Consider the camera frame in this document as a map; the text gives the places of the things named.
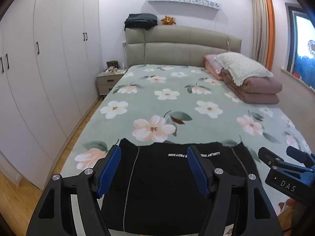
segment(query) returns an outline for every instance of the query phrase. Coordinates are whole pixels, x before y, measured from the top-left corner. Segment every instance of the beige curtain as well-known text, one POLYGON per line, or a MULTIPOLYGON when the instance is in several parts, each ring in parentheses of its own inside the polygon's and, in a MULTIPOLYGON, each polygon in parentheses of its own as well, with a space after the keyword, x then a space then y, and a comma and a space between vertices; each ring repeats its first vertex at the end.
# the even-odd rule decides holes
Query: beige curtain
POLYGON ((252 59, 266 66, 269 45, 269 19, 266 0, 253 0, 254 40, 252 59))

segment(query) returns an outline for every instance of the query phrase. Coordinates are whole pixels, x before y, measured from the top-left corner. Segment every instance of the orange stuffed animal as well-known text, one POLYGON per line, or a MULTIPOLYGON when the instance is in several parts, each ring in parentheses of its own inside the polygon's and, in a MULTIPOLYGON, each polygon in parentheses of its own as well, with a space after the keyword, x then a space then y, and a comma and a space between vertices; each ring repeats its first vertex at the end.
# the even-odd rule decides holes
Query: orange stuffed animal
POLYGON ((165 16, 163 19, 161 19, 162 25, 173 25, 176 24, 174 17, 165 16))

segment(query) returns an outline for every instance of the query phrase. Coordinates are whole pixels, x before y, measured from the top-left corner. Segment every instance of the nightstand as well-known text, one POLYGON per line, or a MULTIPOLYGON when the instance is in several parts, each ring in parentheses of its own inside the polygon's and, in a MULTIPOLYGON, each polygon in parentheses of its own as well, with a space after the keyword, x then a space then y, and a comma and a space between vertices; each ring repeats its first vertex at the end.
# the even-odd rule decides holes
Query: nightstand
POLYGON ((102 95, 103 97, 107 95, 116 85, 116 83, 123 77, 123 75, 124 74, 101 72, 96 77, 100 95, 102 95))

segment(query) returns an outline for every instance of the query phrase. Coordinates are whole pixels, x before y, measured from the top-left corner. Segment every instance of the orange curtain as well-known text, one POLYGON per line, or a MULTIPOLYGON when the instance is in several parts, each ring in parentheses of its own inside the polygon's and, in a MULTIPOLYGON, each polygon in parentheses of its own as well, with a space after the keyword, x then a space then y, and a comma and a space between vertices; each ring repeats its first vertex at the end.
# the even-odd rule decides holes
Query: orange curtain
POLYGON ((268 9, 268 19, 269 19, 269 43, 268 43, 268 54, 266 68, 271 71, 273 56, 275 50, 275 13, 273 10, 272 0, 266 0, 268 9))

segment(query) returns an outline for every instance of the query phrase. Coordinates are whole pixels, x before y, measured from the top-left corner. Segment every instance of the brown folded quilt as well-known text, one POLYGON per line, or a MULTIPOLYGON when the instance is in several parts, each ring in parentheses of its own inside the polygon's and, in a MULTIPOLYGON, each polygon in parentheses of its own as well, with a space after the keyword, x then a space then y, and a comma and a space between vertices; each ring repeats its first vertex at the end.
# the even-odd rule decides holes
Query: brown folded quilt
POLYGON ((225 75, 231 85, 247 93, 276 94, 282 91, 282 83, 273 77, 248 77, 240 87, 237 87, 229 71, 223 69, 220 75, 225 75))
POLYGON ((235 88, 235 84, 230 84, 225 74, 222 74, 224 83, 235 93, 235 95, 247 104, 278 104, 279 99, 276 94, 259 94, 247 93, 240 90, 239 87, 235 88))

